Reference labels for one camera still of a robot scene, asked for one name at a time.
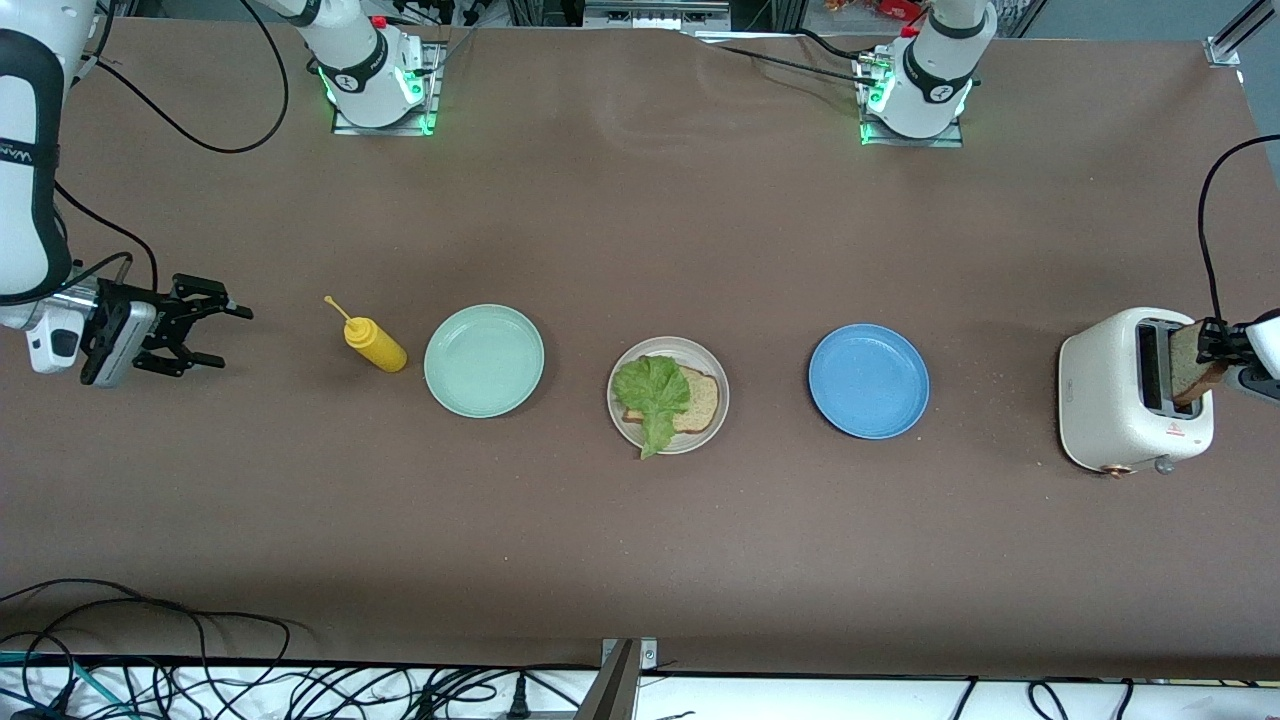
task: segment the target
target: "white plate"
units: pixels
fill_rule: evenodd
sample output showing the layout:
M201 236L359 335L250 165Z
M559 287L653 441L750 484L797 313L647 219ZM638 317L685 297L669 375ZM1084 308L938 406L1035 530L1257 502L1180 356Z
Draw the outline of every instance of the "white plate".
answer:
M719 360L709 350L682 337L653 337L627 350L622 354L622 357L618 357L618 361L613 365L613 370L609 373L609 382L604 388L604 402L609 407L609 418L613 419L613 427L618 428L622 437L627 438L631 445L644 447L644 429L640 423L622 421L622 414L627 409L613 397L613 375L622 365L645 355L664 355L686 368L692 368L716 378L716 383L721 391L721 402L719 407L716 409L716 416L712 418L710 427L695 434L676 433L676 437L671 439L671 445L666 450L659 451L658 455L680 455L681 452L701 447L724 424L724 415L728 414L728 378L724 375L724 368L721 366Z

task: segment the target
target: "blue plate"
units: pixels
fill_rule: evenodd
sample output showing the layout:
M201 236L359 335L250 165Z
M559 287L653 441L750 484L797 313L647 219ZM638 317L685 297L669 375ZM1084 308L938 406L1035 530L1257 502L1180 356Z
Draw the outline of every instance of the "blue plate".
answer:
M845 325L809 360L809 392L832 425L867 439L905 433L929 404L929 373L908 340L879 325Z

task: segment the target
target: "plate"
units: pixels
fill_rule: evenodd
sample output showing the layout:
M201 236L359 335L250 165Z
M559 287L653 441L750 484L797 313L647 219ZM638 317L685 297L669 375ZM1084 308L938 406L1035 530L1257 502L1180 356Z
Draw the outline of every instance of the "plate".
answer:
M846 325L818 343L809 392L841 430L865 439L905 433L929 404L929 373L908 340L879 325Z
M604 402L609 407L609 418L613 419L613 427L631 445L644 447L644 429L640 423L625 423L622 420L622 414L627 411L627 407L613 397L613 374L622 365L645 355L666 355L686 368L692 368L716 378L716 383L721 391L721 404L716 409L716 416L712 418L710 427L695 434L676 433L676 437L671 438L671 445L666 450L658 451L658 455L680 455L681 452L701 447L716 436L719 427L724 424L724 416L728 415L728 379L724 375L724 368L709 350L682 337L653 337L637 343L631 350L623 352L622 357L618 357L618 361L613 365L613 370L609 372L609 380L604 387Z
M463 418L515 410L543 377L543 337L529 318L504 305L472 305L436 328L426 345L426 387Z

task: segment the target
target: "lettuce leaf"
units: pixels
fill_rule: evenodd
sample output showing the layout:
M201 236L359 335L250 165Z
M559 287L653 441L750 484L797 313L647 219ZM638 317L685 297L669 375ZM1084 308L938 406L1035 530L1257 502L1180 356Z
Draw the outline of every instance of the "lettuce leaf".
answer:
M671 357L644 356L613 374L613 396L644 415L644 447L640 459L666 450L676 437L677 413L689 410L689 380Z

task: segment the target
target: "bottle nozzle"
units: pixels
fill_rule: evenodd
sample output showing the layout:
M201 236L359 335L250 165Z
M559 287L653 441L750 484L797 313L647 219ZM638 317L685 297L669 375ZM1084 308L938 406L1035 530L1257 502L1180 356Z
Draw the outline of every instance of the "bottle nozzle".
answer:
M346 318L348 323L351 322L351 315L348 315L347 311L342 309L342 305L338 305L338 301L335 301L332 295L324 296L324 301L328 302L329 305L333 305L334 310L342 313L342 316Z

